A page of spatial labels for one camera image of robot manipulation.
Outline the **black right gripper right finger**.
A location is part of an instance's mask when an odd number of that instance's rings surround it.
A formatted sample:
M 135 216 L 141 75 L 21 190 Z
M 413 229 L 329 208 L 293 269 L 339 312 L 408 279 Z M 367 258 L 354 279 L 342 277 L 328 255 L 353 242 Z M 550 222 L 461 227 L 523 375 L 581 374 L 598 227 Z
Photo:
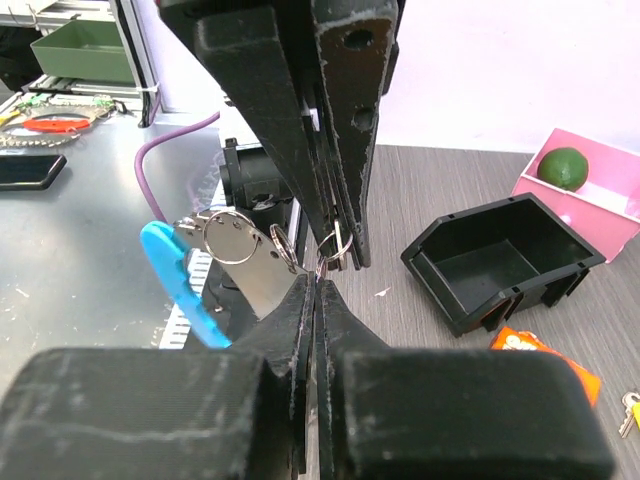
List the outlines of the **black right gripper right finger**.
M 315 296 L 324 479 L 610 479 L 579 384 L 526 352 L 386 345 L 330 281 Z

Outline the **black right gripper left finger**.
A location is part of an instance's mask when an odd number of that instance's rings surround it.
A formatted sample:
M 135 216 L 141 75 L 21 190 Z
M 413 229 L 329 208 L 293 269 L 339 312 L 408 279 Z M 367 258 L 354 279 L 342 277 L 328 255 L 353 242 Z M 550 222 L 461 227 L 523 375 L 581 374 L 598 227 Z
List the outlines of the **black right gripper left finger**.
M 295 479 L 315 283 L 221 349 L 55 348 L 1 403 L 5 479 Z

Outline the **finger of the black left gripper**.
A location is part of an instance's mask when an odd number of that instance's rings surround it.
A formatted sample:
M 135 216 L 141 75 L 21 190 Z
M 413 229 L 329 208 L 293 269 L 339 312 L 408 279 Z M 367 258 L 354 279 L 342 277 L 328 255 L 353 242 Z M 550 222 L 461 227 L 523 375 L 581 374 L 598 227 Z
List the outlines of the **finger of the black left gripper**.
M 399 53 L 398 1 L 314 1 L 322 128 L 341 227 L 354 266 L 371 265 L 367 199 L 381 97 Z
M 318 28 L 330 1 L 161 1 L 160 17 L 233 102 L 333 253 Z

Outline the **metal key organizer blue handle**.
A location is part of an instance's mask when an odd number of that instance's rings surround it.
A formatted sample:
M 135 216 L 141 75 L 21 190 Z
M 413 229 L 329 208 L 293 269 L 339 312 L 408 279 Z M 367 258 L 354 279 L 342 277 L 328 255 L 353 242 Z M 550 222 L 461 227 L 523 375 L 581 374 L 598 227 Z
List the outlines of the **metal key organizer blue handle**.
M 139 239 L 157 278 L 174 302 L 182 295 L 191 295 L 185 258 L 197 249 L 222 266 L 262 320 L 284 300 L 295 280 L 306 273 L 293 258 L 282 229 L 273 225 L 271 230 L 271 235 L 262 233 L 236 210 L 209 209 L 172 225 L 152 221 L 142 228 Z M 204 346 L 231 345 L 202 300 L 192 312 L 191 325 Z

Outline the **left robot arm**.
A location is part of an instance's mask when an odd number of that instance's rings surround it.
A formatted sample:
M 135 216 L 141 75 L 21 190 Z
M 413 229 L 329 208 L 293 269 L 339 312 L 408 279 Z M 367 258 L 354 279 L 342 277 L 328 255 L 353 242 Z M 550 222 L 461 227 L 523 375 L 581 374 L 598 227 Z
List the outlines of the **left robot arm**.
M 404 5 L 367 1 L 162 1 L 165 25 L 227 94 L 257 139 L 227 139 L 227 201 L 275 222 L 297 201 L 322 253 L 342 242 L 371 263 L 367 199 Z

